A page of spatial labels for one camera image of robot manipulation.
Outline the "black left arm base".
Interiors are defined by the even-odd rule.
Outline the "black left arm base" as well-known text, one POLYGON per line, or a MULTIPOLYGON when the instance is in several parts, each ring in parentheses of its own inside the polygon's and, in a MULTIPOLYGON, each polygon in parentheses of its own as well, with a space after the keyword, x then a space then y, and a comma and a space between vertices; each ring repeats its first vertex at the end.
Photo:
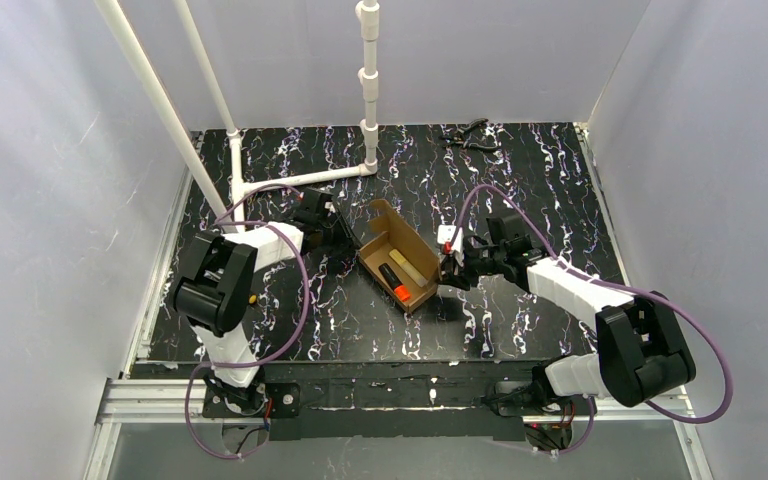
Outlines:
POLYGON ((212 377, 204 379, 205 418, 284 419, 299 415, 301 390, 297 384, 255 380, 246 388, 232 387, 212 377))

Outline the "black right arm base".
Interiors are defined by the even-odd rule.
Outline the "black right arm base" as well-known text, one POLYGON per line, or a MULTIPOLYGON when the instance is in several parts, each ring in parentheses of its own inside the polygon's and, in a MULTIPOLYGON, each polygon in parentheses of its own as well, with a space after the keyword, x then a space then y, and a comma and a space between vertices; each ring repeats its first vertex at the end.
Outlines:
POLYGON ((496 382, 477 402, 503 418, 531 414, 558 416, 557 421, 524 424, 526 442, 531 450, 552 456, 572 453, 581 447, 592 433, 597 413, 592 397, 583 394, 559 396, 542 377, 535 377, 530 382, 496 382))

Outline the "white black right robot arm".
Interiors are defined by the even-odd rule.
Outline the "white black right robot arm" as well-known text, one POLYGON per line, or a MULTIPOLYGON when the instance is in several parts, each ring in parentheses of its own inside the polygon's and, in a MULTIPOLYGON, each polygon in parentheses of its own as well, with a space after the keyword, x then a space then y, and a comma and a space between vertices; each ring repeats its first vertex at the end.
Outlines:
POLYGON ((666 305, 601 286, 551 258, 531 241, 516 213, 491 217, 487 225, 488 239, 465 237, 454 225, 438 228, 441 284, 469 290, 485 276, 501 276, 585 322, 596 335, 594 352, 543 362, 533 368, 529 385, 504 387, 486 397, 487 403, 521 398, 543 406, 595 396, 634 407, 695 379, 695 361, 666 305))

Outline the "black orange highlighter marker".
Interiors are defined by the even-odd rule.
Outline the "black orange highlighter marker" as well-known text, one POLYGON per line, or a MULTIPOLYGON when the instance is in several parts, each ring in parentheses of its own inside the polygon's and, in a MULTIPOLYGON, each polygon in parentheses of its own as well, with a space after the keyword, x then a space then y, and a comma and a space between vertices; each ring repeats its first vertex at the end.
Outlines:
POLYGON ((378 271, 395 297, 400 302, 407 304, 411 300, 412 295, 393 268, 387 263, 382 263, 378 267, 378 271))

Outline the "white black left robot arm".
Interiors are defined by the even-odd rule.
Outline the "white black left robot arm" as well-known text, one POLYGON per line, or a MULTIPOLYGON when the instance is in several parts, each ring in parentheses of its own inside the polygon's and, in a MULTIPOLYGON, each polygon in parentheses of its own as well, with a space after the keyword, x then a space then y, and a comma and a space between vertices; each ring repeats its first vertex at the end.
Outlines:
POLYGON ((239 221, 239 233, 198 233, 179 264, 171 290, 172 307, 202 340, 207 366, 223 384, 247 388, 260 366, 281 357, 301 336, 312 294, 303 256, 320 248, 359 248, 358 239, 329 192, 306 189, 286 221, 239 221), (260 270, 297 261, 303 280, 302 306, 295 330, 274 353, 258 359, 242 321, 252 282, 260 270))

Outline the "brown cardboard paper box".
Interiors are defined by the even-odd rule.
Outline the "brown cardboard paper box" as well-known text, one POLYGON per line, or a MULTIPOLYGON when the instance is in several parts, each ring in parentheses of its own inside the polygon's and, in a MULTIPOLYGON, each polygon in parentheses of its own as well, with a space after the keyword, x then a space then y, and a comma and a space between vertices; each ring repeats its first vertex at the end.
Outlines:
POLYGON ((375 216, 368 222, 374 237, 359 249, 361 265, 407 314, 412 314, 437 293, 439 259, 392 205, 372 200, 375 216))

